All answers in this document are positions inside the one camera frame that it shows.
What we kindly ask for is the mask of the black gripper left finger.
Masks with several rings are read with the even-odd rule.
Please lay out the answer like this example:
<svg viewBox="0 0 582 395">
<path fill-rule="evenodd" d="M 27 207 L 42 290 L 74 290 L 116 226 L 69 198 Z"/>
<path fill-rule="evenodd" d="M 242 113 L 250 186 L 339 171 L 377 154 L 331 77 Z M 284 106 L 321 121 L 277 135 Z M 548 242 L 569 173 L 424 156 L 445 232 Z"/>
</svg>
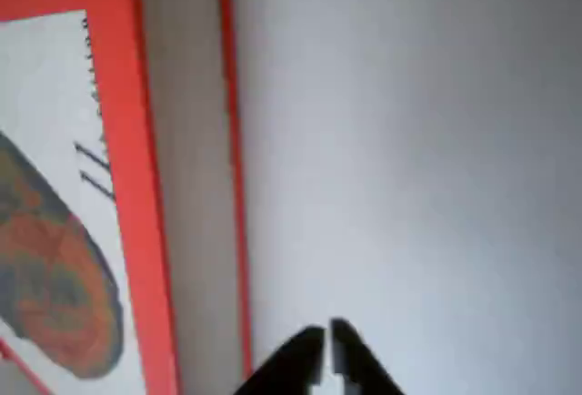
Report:
<svg viewBox="0 0 582 395">
<path fill-rule="evenodd" d="M 324 346 L 325 329 L 306 326 L 258 367 L 238 395 L 308 394 L 321 379 Z"/>
</svg>

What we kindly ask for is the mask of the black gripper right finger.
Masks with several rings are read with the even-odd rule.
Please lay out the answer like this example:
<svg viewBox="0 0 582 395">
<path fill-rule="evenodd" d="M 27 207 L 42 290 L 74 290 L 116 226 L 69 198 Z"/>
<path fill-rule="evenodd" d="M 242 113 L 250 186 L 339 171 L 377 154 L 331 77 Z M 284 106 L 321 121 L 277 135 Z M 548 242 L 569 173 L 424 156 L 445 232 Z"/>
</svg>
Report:
<svg viewBox="0 0 582 395">
<path fill-rule="evenodd" d="M 345 394 L 405 394 L 349 321 L 331 319 L 330 329 L 333 372 Z"/>
</svg>

